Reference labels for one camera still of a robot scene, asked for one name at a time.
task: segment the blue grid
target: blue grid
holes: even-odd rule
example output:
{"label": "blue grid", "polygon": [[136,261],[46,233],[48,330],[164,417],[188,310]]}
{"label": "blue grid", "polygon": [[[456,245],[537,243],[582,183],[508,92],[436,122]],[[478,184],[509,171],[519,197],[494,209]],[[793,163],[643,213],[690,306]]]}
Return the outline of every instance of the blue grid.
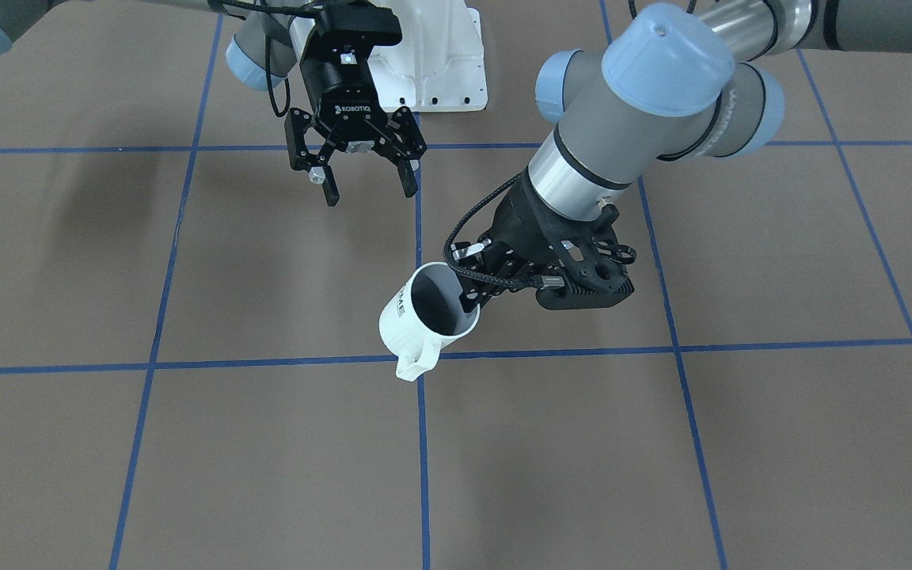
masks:
{"label": "blue grid", "polygon": [[[601,15],[603,18],[604,32],[608,42],[612,40],[610,22],[608,19],[607,6],[605,0],[598,0],[600,4]],[[192,137],[191,146],[133,146],[133,147],[46,147],[46,148],[0,148],[0,154],[47,154],[47,153],[111,153],[111,152],[189,152],[187,172],[185,172],[184,187],[182,187],[180,206],[178,207],[177,220],[174,225],[173,240],[171,241],[171,250],[168,257],[167,272],[164,279],[163,292],[161,295],[156,331],[151,347],[150,358],[147,362],[131,363],[106,363],[106,364],[68,364],[68,365],[50,365],[50,366],[3,366],[0,367],[0,375],[4,374],[41,374],[41,373],[77,373],[77,372],[102,372],[102,371],[145,371],[144,386],[142,386],[142,396],[139,412],[137,415],[136,431],[131,448],[129,468],[127,468],[126,483],[123,487],[122,504],[120,505],[119,520],[116,524],[115,541],[112,545],[112,558],[109,563],[109,569],[116,570],[119,565],[120,550],[124,537],[124,524],[127,520],[127,512],[131,501],[131,492],[133,492],[133,483],[135,480],[136,466],[139,456],[140,445],[142,443],[143,430],[145,427],[146,414],[149,405],[150,393],[152,389],[153,376],[155,371],[174,371],[174,369],[207,369],[207,368],[236,368],[236,367],[263,367],[263,366],[313,366],[327,364],[352,364],[365,362],[390,362],[395,361],[395,357],[390,354],[376,355],[355,355],[355,356],[334,356],[334,357],[301,357],[301,358],[268,358],[268,359],[242,359],[242,360],[207,360],[207,361],[158,361],[160,340],[164,318],[167,310],[168,297],[170,296],[171,283],[173,282],[175,262],[177,262],[178,234],[181,231],[181,223],[184,221],[185,204],[188,201],[189,189],[192,185],[192,173],[195,169],[196,156],[199,152],[213,151],[282,151],[286,150],[284,145],[200,145],[200,134],[202,134],[203,119],[206,115],[207,95],[209,95],[210,83],[213,77],[214,64],[216,61],[217,48],[220,39],[221,27],[223,25],[223,16],[218,16],[216,28],[214,30],[213,43],[209,63],[207,63],[206,79],[203,83],[203,94],[199,100],[199,112],[196,116],[196,130]],[[659,250],[656,248],[656,232],[652,222],[652,214],[649,210],[647,194],[645,194],[644,181],[638,181],[638,192],[640,192],[641,202],[643,202],[645,222],[648,227],[649,241],[651,241],[652,256],[654,257],[656,271],[659,275],[663,293],[663,308],[668,322],[668,328],[671,335],[670,346],[648,346],[648,347],[619,347],[603,349],[554,349],[554,350],[517,350],[517,351],[484,351],[484,352],[451,352],[442,354],[442,360],[464,360],[464,359],[507,359],[507,358],[550,358],[550,357],[586,357],[596,355],[635,355],[635,354],[673,354],[676,361],[681,389],[684,396],[685,408],[688,415],[689,427],[692,433],[692,440],[696,459],[698,462],[699,475],[705,491],[705,500],[707,510],[709,510],[710,524],[712,524],[712,533],[716,543],[717,556],[721,570],[728,566],[727,556],[724,551],[723,535],[720,532],[719,522],[716,519],[716,508],[713,503],[712,486],[709,483],[709,473],[705,465],[705,455],[703,454],[698,425],[695,418],[694,404],[692,404],[691,394],[688,390],[687,376],[684,367],[683,355],[686,353],[703,353],[703,352],[738,352],[738,351],[769,351],[769,350],[818,350],[818,349],[838,349],[851,347],[893,347],[893,346],[912,346],[912,318],[909,310],[901,295],[895,275],[891,270],[889,260],[884,255],[884,248],[877,235],[876,228],[872,224],[871,216],[868,215],[868,208],[865,206],[861,192],[857,188],[857,181],[854,178],[843,147],[846,146],[912,146],[912,140],[899,141],[845,141],[837,137],[835,129],[829,118],[829,113],[822,100],[821,93],[818,90],[815,79],[811,76],[811,69],[804,54],[799,54],[801,66],[804,74],[807,76],[808,83],[814,91],[815,100],[821,109],[826,126],[829,129],[831,140],[822,141],[772,141],[768,144],[771,146],[826,146],[833,147],[839,154],[840,160],[844,167],[844,172],[850,182],[857,205],[861,209],[861,215],[871,234],[872,243],[876,248],[886,271],[891,289],[896,296],[897,303],[900,306],[902,317],[907,324],[910,336],[909,338],[895,339],[851,339],[851,340],[821,340],[820,342],[784,342],[784,343],[745,343],[745,344],[716,344],[716,345],[681,345],[678,340],[677,329],[674,323],[673,311],[671,310],[670,297],[666,277],[663,274],[663,266],[659,258]],[[466,149],[529,149],[537,148],[540,145],[535,142],[522,143],[449,143],[449,144],[430,144],[430,149],[439,150],[466,150]],[[420,172],[417,172],[417,184],[420,186]],[[421,245],[421,192],[416,195],[415,201],[415,227],[416,227],[416,251],[415,265],[421,264],[421,255],[423,255],[423,246]],[[428,516],[428,438],[427,438],[427,415],[426,415],[426,394],[424,394],[424,376],[417,379],[417,412],[419,412],[419,441],[420,441],[420,498],[421,498],[421,552],[423,552],[423,567],[428,570],[431,567],[430,551],[430,516]]]}

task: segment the floor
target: floor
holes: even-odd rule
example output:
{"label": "floor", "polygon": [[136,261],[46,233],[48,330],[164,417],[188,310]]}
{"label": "floor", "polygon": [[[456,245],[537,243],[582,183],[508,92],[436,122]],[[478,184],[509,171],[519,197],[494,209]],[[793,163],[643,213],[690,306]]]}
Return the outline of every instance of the floor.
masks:
{"label": "floor", "polygon": [[0,58],[0,568],[912,568],[912,55],[763,60],[776,140],[620,203],[631,299],[503,297],[407,383],[382,304],[629,22],[471,5],[488,109],[420,117],[416,199],[339,156],[333,209],[237,21],[73,2]]}

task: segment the white mug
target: white mug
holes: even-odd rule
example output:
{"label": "white mug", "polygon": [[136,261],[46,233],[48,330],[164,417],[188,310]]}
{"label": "white mug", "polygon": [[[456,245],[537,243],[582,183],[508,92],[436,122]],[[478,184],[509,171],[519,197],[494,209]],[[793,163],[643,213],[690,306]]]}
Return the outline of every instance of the white mug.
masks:
{"label": "white mug", "polygon": [[459,278],[448,264],[423,264],[386,303],[379,315],[379,336],[399,358],[396,378],[413,382],[435,368],[439,353],[477,325],[481,308],[463,313]]}

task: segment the mug handle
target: mug handle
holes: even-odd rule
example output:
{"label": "mug handle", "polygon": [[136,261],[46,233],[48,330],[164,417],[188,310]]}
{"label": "mug handle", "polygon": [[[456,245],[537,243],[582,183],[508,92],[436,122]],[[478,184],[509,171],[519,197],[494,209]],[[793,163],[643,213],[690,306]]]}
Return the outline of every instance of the mug handle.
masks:
{"label": "mug handle", "polygon": [[403,378],[406,382],[414,382],[417,376],[435,368],[439,363],[439,353],[442,351],[442,341],[434,338],[424,339],[424,346],[420,349],[417,360],[409,356],[399,357],[396,363],[396,378]]}

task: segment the white plastic mount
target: white plastic mount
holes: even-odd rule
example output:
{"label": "white plastic mount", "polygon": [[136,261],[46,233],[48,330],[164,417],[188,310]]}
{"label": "white plastic mount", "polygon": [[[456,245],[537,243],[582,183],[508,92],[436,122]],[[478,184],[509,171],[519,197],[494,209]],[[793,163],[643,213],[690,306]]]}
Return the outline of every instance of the white plastic mount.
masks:
{"label": "white plastic mount", "polygon": [[368,59],[379,104],[392,112],[481,111],[488,104],[481,15],[464,0],[376,0],[399,18],[403,40]]}

